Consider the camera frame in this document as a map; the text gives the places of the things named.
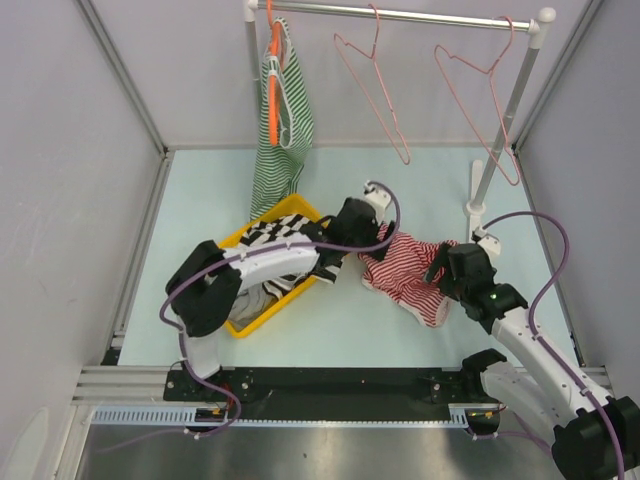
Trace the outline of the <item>red white striped tank top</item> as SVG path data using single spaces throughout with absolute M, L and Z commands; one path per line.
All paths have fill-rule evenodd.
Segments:
M 452 305 L 452 300 L 436 286 L 443 270 L 437 270 L 432 283 L 426 282 L 425 278 L 441 246 L 399 232 L 393 236 L 383 260 L 378 261 L 368 254 L 358 255 L 365 265 L 361 282 L 369 290 L 390 298 L 420 325 L 440 327 Z

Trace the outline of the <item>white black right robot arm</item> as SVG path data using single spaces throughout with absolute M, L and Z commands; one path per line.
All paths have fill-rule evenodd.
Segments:
M 473 401 L 491 397 L 512 410 L 546 444 L 566 479 L 624 479 L 639 466 L 639 407 L 616 398 L 556 349 L 526 299 L 497 283 L 476 243 L 443 243 L 425 275 L 522 365 L 488 349 L 468 357 L 461 376 Z

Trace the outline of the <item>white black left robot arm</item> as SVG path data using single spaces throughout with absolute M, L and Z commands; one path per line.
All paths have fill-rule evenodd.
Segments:
M 191 366 L 187 389 L 202 400 L 219 392 L 216 335 L 226 321 L 248 327 L 307 279 L 334 282 L 348 253 L 384 255 L 389 240 L 378 234 L 390 203 L 389 193 L 372 190 L 347 198 L 335 216 L 293 213 L 253 224 L 234 247 L 200 243 L 166 285 Z

